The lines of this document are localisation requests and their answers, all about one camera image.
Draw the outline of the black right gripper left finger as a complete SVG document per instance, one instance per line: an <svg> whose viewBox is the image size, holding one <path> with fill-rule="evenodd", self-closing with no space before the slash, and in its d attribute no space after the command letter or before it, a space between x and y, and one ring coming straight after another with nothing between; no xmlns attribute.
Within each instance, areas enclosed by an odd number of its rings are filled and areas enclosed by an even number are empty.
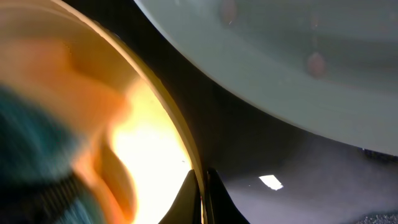
<svg viewBox="0 0 398 224"><path fill-rule="evenodd" d="M190 170L159 224L201 224L201 196L194 170Z"/></svg>

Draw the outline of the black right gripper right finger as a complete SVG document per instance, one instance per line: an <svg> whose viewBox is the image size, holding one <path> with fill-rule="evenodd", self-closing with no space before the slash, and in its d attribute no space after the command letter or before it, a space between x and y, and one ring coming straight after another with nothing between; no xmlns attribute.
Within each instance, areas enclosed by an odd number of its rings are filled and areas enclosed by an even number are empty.
<svg viewBox="0 0 398 224"><path fill-rule="evenodd" d="M209 221L213 224L249 224L233 203L217 171L209 168L206 173Z"/></svg>

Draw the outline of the yellow plate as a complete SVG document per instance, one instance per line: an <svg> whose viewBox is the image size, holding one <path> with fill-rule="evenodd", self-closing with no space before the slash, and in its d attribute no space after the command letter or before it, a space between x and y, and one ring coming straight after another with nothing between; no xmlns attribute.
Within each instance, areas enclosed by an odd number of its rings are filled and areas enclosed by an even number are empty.
<svg viewBox="0 0 398 224"><path fill-rule="evenodd" d="M129 182L130 223L159 223L197 167L192 134L160 80L114 32L63 1L2 1L1 45L20 39L64 42L75 69L125 97L130 110L103 141Z"/></svg>

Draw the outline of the green yellow sponge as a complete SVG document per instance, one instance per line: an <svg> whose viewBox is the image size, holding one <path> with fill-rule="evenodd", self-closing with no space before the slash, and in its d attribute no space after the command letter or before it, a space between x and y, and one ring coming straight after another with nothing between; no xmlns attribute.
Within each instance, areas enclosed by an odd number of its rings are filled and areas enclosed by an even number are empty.
<svg viewBox="0 0 398 224"><path fill-rule="evenodd" d="M1 45L1 222L130 223L135 204L105 147L125 97L75 69L57 39Z"/></svg>

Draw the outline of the pale green plate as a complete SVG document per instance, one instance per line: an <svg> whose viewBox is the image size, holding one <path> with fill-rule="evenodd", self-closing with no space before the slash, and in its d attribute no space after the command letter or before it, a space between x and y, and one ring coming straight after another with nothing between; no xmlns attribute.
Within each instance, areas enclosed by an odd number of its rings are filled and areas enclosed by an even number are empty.
<svg viewBox="0 0 398 224"><path fill-rule="evenodd" d="M397 154L396 1L138 1L207 77L307 131Z"/></svg>

